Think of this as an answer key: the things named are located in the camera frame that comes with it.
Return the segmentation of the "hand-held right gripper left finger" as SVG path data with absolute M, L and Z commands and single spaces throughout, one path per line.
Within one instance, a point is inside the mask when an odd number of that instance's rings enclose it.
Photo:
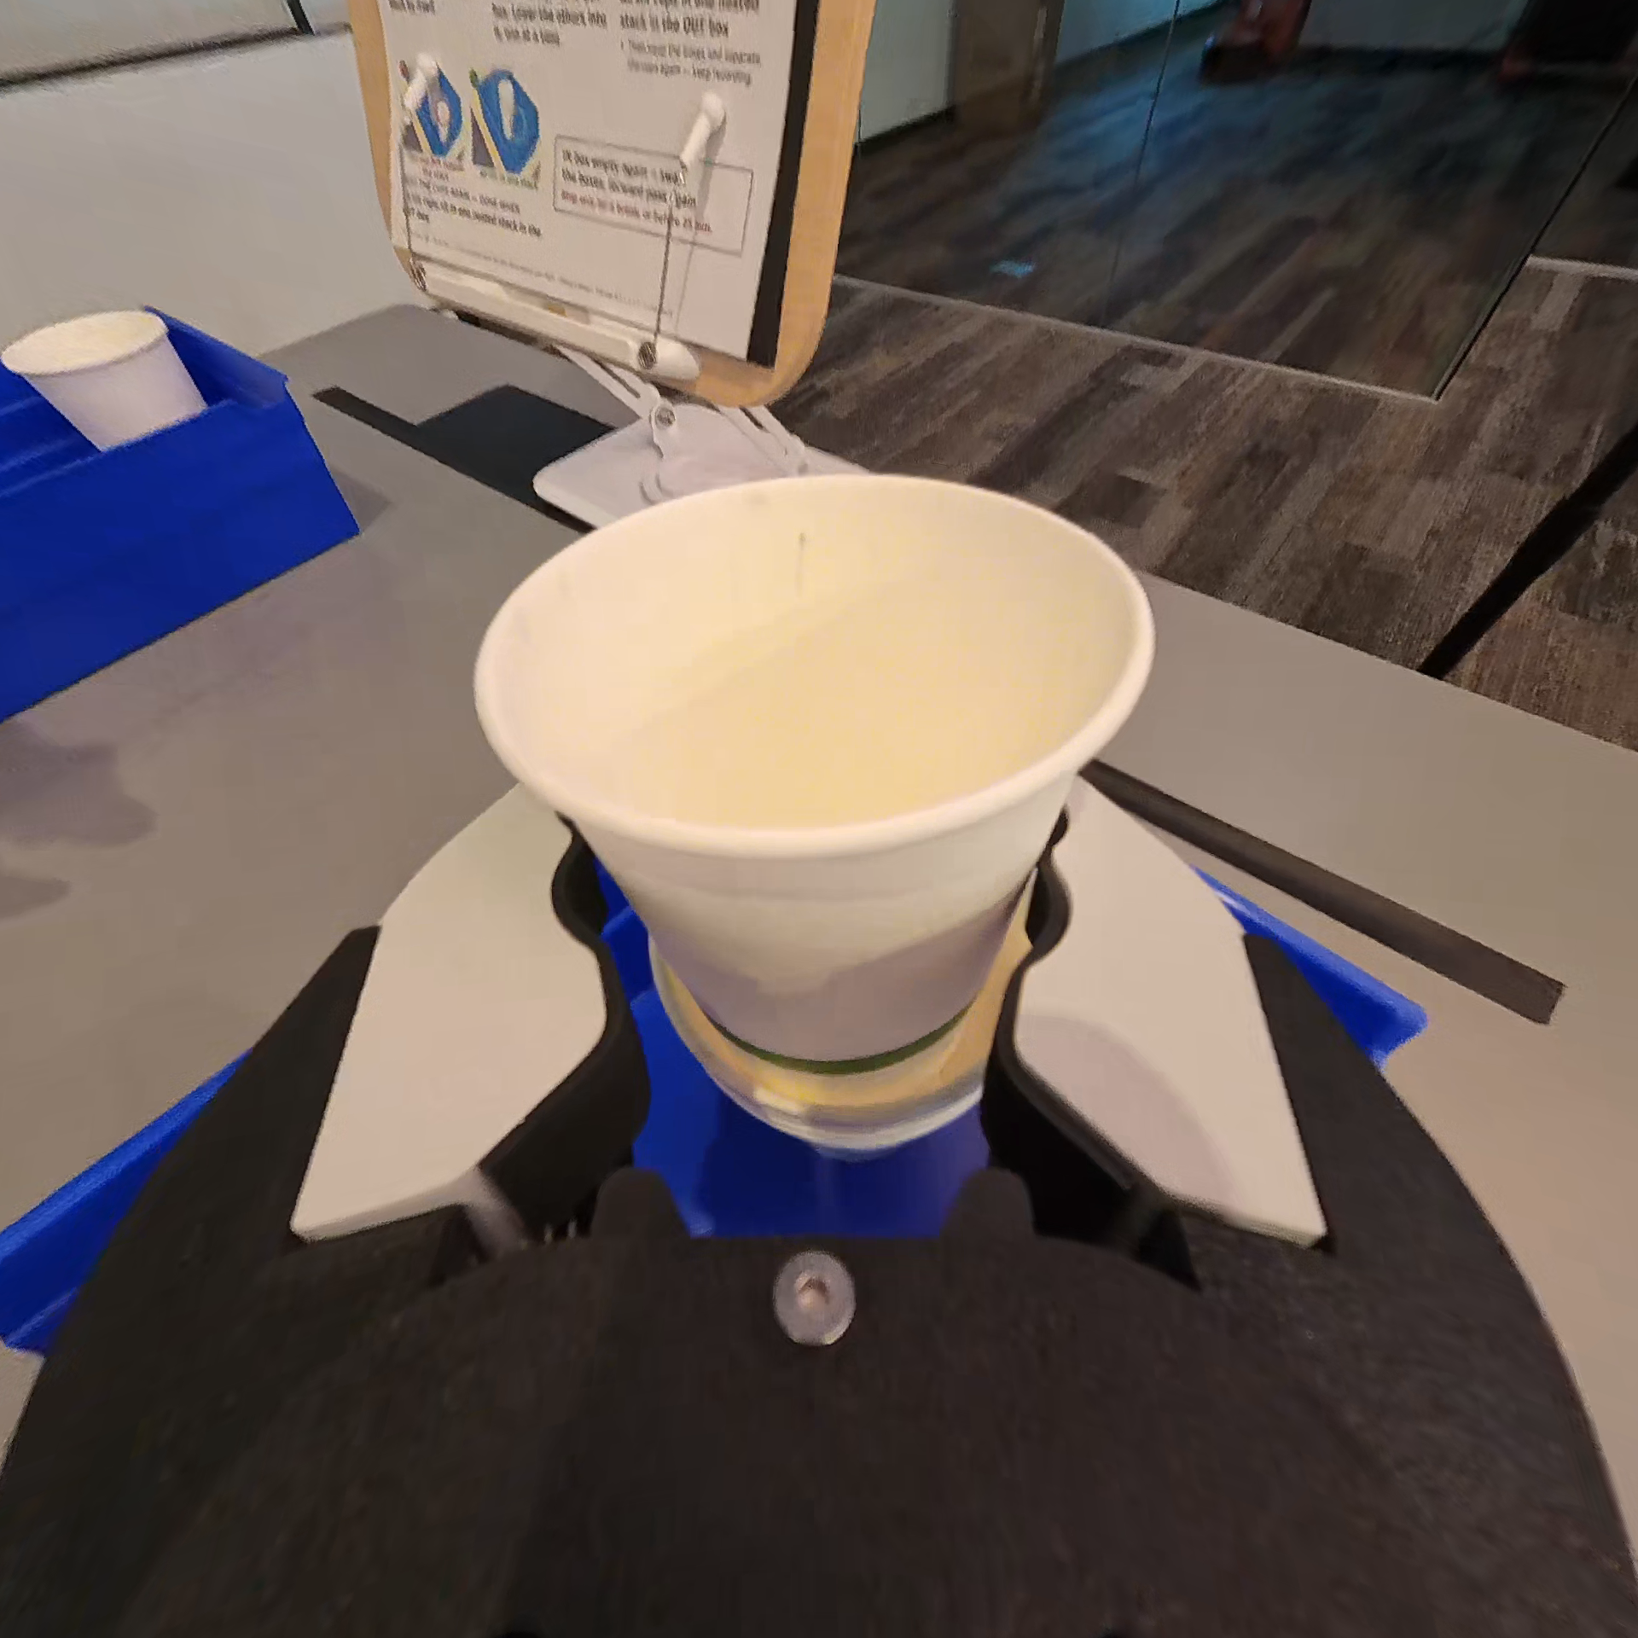
M 591 1212 L 648 1116 L 605 922 L 591 849 L 521 788 L 416 872 L 372 944 L 299 1240 L 457 1210 L 507 1255 Z

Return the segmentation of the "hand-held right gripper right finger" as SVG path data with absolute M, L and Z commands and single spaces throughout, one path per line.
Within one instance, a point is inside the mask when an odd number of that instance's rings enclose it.
M 1159 1197 L 1314 1247 L 1328 1225 L 1246 933 L 1157 832 L 1076 781 L 1037 868 L 1063 929 L 1015 970 L 1011 1047 L 1072 1137 Z

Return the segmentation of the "blue plastic bin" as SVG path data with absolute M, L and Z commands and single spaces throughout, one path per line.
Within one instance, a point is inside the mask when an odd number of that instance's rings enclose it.
M 162 316 L 206 412 L 98 450 L 3 367 L 2 716 L 352 540 L 288 379 Z
M 1375 1063 L 1387 1059 L 1428 1025 L 1425 1009 L 1317 938 L 1289 926 L 1255 900 L 1201 873 L 1248 934 L 1270 938 L 1296 965 L 1341 1021 L 1348 1039 Z M 235 1076 L 243 1056 L 177 1097 L 135 1135 L 116 1142 L 89 1166 L 2 1232 L 2 1336 L 13 1353 L 45 1356 L 113 1229 L 213 1094 Z

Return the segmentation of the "stack of nested white cups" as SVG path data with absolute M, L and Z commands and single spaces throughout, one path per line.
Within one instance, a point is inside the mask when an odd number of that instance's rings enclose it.
M 648 968 L 663 1013 L 710 1081 L 748 1116 L 821 1153 L 884 1153 L 929 1137 L 970 1113 L 982 1092 L 1005 992 L 1030 951 L 1015 915 L 984 985 L 953 1021 L 912 1054 L 865 1069 L 822 1071 L 774 1063 L 732 1043 L 648 944 Z

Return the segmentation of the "white paper cup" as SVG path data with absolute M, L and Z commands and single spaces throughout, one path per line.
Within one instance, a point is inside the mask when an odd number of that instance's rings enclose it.
M 12 340 L 2 361 L 98 450 L 194 421 L 207 408 L 168 322 L 149 309 L 55 322 Z
M 1030 502 L 795 477 L 556 552 L 486 625 L 475 706 L 710 1021 L 829 1066 L 973 1002 L 1154 642 L 1127 562 Z

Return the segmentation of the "white board stand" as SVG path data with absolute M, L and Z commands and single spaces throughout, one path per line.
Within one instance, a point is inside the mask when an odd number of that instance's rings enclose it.
M 546 462 L 531 481 L 536 499 L 595 529 L 719 487 L 856 471 L 761 406 L 672 400 L 623 365 L 567 347 L 560 356 L 633 410 L 625 426 Z

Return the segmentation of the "wooden instruction board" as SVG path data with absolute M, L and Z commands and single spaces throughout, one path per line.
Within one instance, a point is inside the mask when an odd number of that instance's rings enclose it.
M 723 408 L 829 314 L 872 2 L 353 2 L 376 196 L 438 309 Z

